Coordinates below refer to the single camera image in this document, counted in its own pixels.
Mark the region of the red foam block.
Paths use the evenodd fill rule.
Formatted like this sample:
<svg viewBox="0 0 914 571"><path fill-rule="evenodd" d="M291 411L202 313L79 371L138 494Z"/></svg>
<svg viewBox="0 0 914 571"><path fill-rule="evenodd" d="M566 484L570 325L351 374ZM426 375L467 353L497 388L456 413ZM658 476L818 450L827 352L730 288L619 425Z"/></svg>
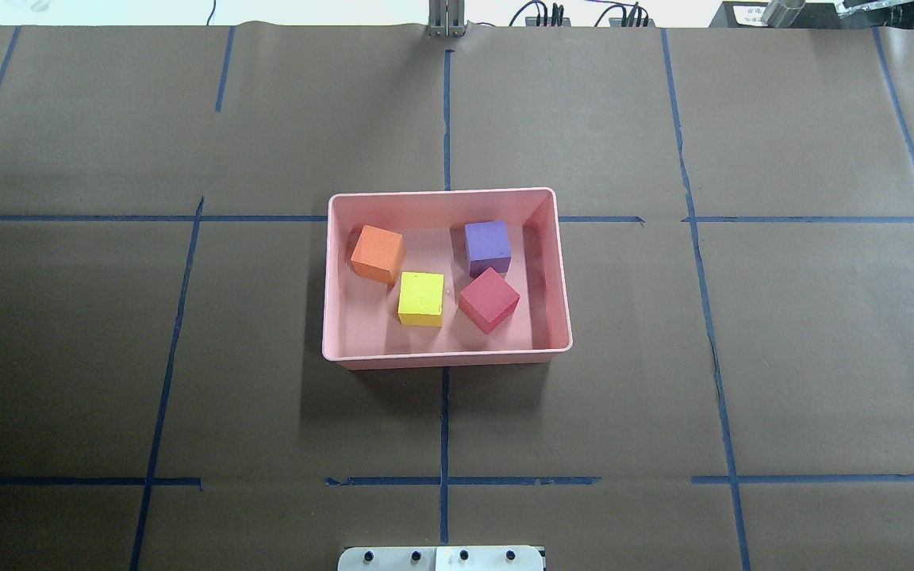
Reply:
<svg viewBox="0 0 914 571"><path fill-rule="evenodd" d="M515 312L520 294L504 276L487 267L462 289L458 307L482 333L490 334Z"/></svg>

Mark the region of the yellow foam block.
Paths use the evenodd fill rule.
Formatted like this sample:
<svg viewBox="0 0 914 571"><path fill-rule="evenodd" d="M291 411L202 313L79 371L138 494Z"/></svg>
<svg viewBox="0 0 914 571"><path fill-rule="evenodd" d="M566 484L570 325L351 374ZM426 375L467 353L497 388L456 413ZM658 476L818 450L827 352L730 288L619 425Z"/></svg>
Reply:
<svg viewBox="0 0 914 571"><path fill-rule="evenodd" d="M403 271L397 316L403 325L442 328L445 275Z"/></svg>

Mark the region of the purple foam block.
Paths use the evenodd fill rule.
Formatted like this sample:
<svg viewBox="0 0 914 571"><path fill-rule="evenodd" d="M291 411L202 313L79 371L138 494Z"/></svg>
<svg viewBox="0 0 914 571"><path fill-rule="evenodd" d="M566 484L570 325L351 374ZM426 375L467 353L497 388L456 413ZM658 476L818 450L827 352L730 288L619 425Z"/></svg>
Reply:
<svg viewBox="0 0 914 571"><path fill-rule="evenodd" d="M509 272L512 249L508 227L503 220L465 224L464 235L468 274L472 278L478 278L490 268L500 275Z"/></svg>

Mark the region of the orange foam block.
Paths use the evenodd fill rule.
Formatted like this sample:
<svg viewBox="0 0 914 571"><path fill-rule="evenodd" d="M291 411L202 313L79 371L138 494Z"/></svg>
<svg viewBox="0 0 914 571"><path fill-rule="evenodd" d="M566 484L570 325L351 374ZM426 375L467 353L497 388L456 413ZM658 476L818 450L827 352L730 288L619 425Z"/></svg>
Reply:
<svg viewBox="0 0 914 571"><path fill-rule="evenodd" d="M403 235L363 225L351 253L351 267L361 278L394 286L406 253Z"/></svg>

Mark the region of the pink plastic bin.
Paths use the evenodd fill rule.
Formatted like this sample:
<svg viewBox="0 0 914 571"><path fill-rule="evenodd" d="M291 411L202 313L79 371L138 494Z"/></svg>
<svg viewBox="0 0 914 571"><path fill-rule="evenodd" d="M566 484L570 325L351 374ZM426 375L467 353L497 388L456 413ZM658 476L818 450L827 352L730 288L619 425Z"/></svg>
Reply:
<svg viewBox="0 0 914 571"><path fill-rule="evenodd" d="M507 224L505 280L520 296L513 314L482 332L458 306L471 282L465 225ZM441 328L404 325L398 285L362 278L351 254L366 225L399 232L403 271L444 278ZM548 362L574 343L563 269L559 209L547 187L401 193L340 193L328 201L321 351L344 368L480 366Z"/></svg>

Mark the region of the black box under cylinder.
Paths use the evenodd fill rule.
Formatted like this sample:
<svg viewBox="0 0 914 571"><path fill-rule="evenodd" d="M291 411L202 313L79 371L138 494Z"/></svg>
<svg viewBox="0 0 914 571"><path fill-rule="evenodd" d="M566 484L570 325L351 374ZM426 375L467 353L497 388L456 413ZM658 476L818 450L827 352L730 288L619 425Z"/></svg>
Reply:
<svg viewBox="0 0 914 571"><path fill-rule="evenodd" d="M722 1L709 28L841 29L833 3L797 1Z"/></svg>

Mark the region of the silver metal cylinder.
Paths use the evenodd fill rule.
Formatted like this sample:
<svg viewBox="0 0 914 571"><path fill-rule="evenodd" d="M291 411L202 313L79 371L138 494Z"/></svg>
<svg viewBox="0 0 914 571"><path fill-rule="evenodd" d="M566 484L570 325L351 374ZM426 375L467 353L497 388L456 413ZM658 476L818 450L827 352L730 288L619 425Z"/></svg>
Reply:
<svg viewBox="0 0 914 571"><path fill-rule="evenodd" d="M805 0L771 0L759 14L759 21L767 28L791 28L806 3Z"/></svg>

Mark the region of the aluminium frame post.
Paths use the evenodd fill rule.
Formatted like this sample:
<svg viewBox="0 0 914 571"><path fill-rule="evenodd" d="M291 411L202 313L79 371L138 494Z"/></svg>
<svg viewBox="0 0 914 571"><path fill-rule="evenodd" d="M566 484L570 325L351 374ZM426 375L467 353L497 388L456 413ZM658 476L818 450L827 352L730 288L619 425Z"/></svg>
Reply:
<svg viewBox="0 0 914 571"><path fill-rule="evenodd" d="M463 0L429 0L427 35L462 37L467 33L467 3Z"/></svg>

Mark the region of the white pedestal column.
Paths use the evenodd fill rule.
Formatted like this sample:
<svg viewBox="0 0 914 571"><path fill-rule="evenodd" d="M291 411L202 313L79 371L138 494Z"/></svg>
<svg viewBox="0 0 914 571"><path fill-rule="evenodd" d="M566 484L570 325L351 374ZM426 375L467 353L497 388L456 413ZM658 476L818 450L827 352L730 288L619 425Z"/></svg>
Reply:
<svg viewBox="0 0 914 571"><path fill-rule="evenodd" d="M353 546L337 570L547 570L547 557L529 545Z"/></svg>

